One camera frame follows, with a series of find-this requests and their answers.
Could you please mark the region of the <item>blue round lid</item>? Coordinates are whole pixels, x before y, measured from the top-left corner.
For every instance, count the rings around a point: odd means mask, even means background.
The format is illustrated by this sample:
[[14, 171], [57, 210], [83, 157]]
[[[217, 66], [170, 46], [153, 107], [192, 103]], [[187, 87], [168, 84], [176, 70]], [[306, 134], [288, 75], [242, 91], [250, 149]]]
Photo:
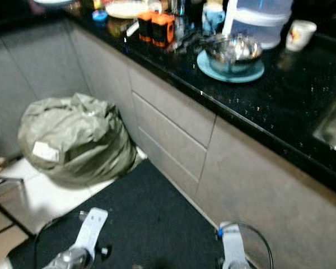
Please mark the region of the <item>blue round lid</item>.
[[94, 10], [91, 14], [92, 16], [92, 20], [95, 23], [105, 23], [106, 20], [108, 19], [108, 13], [106, 12], [106, 10]]

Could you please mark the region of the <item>grey cabinet door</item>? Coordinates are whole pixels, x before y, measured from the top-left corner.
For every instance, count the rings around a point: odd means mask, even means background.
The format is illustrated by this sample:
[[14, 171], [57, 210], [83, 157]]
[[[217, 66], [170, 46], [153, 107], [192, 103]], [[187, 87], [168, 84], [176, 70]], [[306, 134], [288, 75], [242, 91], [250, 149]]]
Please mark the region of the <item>grey cabinet door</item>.
[[276, 269], [336, 269], [336, 192], [222, 118], [193, 201], [212, 222], [255, 226]]

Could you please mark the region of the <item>white printed mug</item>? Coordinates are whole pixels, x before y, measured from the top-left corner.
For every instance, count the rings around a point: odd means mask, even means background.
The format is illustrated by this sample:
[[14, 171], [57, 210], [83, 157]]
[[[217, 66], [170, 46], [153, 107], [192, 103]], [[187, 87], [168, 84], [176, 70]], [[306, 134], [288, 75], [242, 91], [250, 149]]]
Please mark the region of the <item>white printed mug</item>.
[[316, 23], [307, 20], [294, 20], [286, 36], [286, 49], [299, 52], [309, 43], [317, 29]]

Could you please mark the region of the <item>teal plate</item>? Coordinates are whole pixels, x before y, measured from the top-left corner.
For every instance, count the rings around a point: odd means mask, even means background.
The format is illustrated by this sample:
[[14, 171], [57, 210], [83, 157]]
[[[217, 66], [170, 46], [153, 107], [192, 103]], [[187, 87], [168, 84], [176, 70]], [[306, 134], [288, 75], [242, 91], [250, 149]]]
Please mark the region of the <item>teal plate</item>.
[[209, 57], [207, 56], [206, 51], [201, 51], [197, 54], [197, 66], [199, 69], [204, 72], [207, 76], [219, 80], [222, 82], [228, 83], [248, 83], [260, 79], [264, 72], [265, 67], [263, 62], [257, 62], [252, 67], [248, 68], [243, 73], [238, 74], [223, 74], [212, 69], [211, 64], [209, 63]]

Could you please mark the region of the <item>small orange black box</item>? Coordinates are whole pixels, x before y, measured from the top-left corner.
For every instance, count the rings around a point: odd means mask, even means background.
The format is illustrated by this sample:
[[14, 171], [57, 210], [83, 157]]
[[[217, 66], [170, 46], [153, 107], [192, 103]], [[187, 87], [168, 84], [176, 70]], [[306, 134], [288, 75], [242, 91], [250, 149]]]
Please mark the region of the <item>small orange black box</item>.
[[152, 18], [154, 15], [153, 11], [143, 11], [137, 15], [139, 39], [145, 43], [152, 42]]

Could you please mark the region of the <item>white plate with grey rim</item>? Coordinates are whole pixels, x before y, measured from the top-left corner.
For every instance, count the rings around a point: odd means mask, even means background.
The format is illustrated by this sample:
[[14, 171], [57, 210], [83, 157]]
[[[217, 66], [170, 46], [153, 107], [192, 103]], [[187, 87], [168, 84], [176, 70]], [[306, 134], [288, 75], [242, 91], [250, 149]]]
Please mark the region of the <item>white plate with grey rim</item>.
[[64, 5], [68, 3], [72, 3], [74, 0], [33, 0], [35, 3], [39, 3], [42, 5]]

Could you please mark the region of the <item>cream plate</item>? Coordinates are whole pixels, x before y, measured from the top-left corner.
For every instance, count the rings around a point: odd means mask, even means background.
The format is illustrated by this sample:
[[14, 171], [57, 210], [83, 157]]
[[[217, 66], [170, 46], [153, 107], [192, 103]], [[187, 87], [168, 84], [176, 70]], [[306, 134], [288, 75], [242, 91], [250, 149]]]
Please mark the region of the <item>cream plate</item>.
[[132, 20], [140, 13], [148, 10], [148, 3], [137, 0], [114, 0], [104, 7], [106, 13], [112, 18]]

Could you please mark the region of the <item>clear plastic container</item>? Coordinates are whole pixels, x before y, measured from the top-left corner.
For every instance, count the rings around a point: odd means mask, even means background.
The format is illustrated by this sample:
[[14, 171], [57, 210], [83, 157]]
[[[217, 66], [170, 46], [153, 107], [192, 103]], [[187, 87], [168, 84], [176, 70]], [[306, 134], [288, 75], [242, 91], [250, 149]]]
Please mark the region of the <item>clear plastic container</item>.
[[263, 49], [277, 47], [292, 5], [293, 0], [227, 0], [222, 35], [242, 34]]

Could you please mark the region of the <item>steel kitchen sink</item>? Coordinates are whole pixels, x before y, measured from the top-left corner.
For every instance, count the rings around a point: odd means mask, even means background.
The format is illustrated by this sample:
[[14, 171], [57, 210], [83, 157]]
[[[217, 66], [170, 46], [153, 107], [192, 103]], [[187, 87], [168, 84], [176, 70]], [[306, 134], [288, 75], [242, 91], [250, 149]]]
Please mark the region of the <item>steel kitchen sink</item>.
[[336, 99], [322, 114], [314, 128], [313, 136], [336, 151]]

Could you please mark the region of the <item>light blue mug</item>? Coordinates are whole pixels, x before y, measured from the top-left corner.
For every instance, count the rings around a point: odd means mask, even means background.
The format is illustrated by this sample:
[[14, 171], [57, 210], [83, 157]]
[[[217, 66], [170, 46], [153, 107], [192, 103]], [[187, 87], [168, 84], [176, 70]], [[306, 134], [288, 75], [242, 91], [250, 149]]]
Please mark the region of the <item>light blue mug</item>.
[[216, 34], [225, 20], [225, 12], [221, 3], [207, 2], [202, 7], [202, 33]]

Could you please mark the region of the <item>steel mixing bowl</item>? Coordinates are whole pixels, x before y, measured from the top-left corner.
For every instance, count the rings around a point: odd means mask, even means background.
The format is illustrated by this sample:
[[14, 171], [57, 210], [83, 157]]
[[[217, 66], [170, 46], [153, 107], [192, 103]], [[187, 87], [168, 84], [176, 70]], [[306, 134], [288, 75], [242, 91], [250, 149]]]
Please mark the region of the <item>steel mixing bowl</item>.
[[217, 36], [204, 47], [209, 66], [223, 74], [243, 73], [262, 56], [263, 49], [255, 39], [244, 34]]

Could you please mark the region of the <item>large orange black box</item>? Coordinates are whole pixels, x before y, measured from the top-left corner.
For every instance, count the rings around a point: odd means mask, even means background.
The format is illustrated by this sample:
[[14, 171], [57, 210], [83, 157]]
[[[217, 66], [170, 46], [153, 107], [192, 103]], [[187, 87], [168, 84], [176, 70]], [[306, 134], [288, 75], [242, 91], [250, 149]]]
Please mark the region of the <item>large orange black box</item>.
[[154, 13], [152, 16], [152, 43], [166, 47], [175, 38], [175, 16], [167, 13]]

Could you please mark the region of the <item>grey drawer front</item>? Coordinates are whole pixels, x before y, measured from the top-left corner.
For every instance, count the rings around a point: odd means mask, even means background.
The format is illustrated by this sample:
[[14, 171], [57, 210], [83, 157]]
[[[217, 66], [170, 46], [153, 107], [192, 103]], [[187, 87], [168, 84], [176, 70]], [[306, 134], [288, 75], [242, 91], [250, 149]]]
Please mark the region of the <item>grey drawer front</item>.
[[173, 158], [192, 181], [198, 183], [206, 159], [206, 148], [137, 93], [132, 96], [139, 128]]
[[147, 69], [129, 69], [132, 89], [202, 146], [211, 140], [215, 114]]
[[163, 172], [173, 184], [183, 192], [189, 200], [193, 200], [198, 187], [196, 177], [191, 175], [178, 160], [171, 156], [157, 141], [147, 134], [142, 128], [138, 128], [144, 150], [148, 159]]

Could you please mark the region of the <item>black floor mat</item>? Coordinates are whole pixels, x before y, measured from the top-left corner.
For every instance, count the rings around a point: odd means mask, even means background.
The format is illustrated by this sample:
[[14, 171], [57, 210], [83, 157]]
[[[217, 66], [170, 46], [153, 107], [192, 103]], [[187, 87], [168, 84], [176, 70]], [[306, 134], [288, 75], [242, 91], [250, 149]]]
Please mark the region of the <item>black floor mat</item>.
[[9, 252], [13, 269], [42, 269], [77, 238], [80, 212], [108, 212], [98, 245], [107, 259], [94, 269], [216, 269], [222, 244], [215, 228], [150, 162], [109, 184], [44, 230]]

